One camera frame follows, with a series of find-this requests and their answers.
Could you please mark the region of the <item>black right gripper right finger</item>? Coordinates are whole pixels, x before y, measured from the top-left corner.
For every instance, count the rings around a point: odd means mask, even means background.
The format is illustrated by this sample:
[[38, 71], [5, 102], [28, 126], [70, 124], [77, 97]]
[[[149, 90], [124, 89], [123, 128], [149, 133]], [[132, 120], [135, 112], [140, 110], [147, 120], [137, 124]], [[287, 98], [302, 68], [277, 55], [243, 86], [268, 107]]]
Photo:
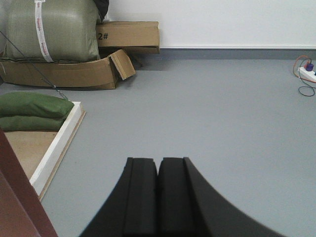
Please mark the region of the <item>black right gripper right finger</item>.
[[279, 237], [226, 200], [189, 158], [164, 158], [158, 172], [160, 237]]

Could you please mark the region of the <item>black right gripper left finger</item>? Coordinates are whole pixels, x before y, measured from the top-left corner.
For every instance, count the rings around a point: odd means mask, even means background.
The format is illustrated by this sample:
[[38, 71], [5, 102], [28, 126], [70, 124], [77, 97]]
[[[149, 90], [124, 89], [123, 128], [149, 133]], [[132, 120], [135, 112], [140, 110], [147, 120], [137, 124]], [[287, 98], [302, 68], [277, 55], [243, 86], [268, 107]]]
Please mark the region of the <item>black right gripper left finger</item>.
[[81, 236], [157, 236], [156, 183], [153, 159], [128, 158], [111, 194]]

